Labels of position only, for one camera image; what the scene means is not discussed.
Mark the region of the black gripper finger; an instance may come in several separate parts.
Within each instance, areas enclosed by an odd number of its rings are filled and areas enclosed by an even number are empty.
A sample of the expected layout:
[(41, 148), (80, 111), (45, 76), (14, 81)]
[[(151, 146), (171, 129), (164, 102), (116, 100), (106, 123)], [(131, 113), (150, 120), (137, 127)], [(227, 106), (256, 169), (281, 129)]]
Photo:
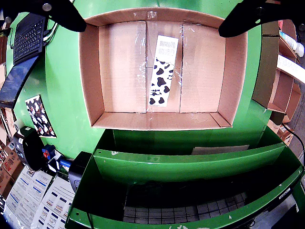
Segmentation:
[(69, 0), (2, 0), (0, 11), (4, 18), (14, 21), (21, 12), (29, 12), (44, 17), (50, 17), (62, 27), (83, 32), (86, 22)]
[(219, 35), (238, 36), (257, 25), (272, 21), (291, 20), (296, 28), (305, 30), (303, 0), (244, 0), (238, 3), (219, 26)]

